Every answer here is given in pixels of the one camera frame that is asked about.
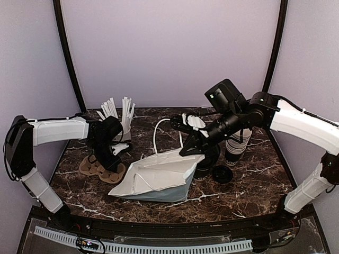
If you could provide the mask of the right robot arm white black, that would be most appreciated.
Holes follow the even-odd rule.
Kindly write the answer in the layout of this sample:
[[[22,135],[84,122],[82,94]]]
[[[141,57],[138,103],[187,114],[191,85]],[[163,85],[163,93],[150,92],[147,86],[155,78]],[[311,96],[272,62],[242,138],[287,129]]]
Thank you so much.
[[[194,113],[176,115],[171,127],[187,133],[181,156],[210,155],[218,143],[229,140],[242,129],[260,127],[283,132],[313,143],[326,152],[316,169],[301,185],[281,198],[281,205],[271,216],[270,225],[281,230],[309,202],[331,186],[338,185],[338,123],[322,118],[298,107],[290,100],[267,92],[257,92],[251,99],[229,79],[205,92],[220,116],[205,124]]]

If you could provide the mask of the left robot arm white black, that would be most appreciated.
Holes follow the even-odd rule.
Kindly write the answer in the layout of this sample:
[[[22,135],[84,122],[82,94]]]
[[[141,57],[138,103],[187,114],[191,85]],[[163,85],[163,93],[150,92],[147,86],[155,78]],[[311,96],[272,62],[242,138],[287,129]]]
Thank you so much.
[[[46,148],[44,160],[56,161],[61,152],[53,152],[53,146],[60,148],[69,140],[85,140],[93,151],[93,161],[115,173],[121,163],[119,154],[129,148],[123,135],[122,124],[112,116],[98,121],[79,114],[47,119],[27,119],[17,115],[3,143],[4,167],[11,181],[21,182],[33,198],[55,215],[54,222],[62,230],[69,231],[75,226],[75,220],[66,212],[67,205],[39,172],[34,152],[41,155]]]

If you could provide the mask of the light blue paper bag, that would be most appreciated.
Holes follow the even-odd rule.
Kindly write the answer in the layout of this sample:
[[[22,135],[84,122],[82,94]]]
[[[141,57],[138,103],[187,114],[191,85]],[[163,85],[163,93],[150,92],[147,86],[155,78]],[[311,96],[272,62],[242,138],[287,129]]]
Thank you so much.
[[[108,195],[138,201],[176,203],[187,200],[198,163],[204,155],[179,155],[181,148],[159,153],[153,133],[154,154],[130,164],[122,182]]]

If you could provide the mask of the black paper coffee cup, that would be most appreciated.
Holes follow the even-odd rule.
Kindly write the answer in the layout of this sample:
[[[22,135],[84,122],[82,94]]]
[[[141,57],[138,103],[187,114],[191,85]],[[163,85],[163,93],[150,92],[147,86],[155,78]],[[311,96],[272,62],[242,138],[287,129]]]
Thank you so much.
[[[202,164],[201,162],[197,164],[197,167],[194,172],[194,179],[202,179],[208,176],[211,170],[211,165]]]

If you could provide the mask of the brown cardboard cup carrier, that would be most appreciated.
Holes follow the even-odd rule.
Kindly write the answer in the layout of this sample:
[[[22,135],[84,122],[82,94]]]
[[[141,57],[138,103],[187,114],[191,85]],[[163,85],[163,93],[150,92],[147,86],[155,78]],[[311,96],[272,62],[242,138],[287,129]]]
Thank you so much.
[[[123,180],[126,167],[120,163],[117,172],[106,170],[94,155],[86,156],[79,165],[79,171],[86,176],[97,175],[99,179],[108,184],[118,184]]]

